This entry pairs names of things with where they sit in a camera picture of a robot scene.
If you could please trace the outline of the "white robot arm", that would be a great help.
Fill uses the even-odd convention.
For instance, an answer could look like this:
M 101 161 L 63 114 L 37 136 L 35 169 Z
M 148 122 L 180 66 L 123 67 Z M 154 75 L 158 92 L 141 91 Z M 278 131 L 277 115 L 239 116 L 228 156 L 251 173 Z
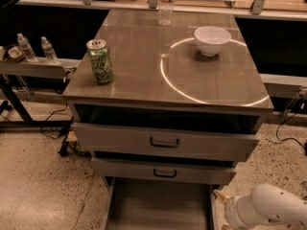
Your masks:
M 224 206 L 224 218 L 237 230 L 291 222 L 306 226 L 307 201 L 273 185 L 260 184 L 249 195 L 232 196 Z

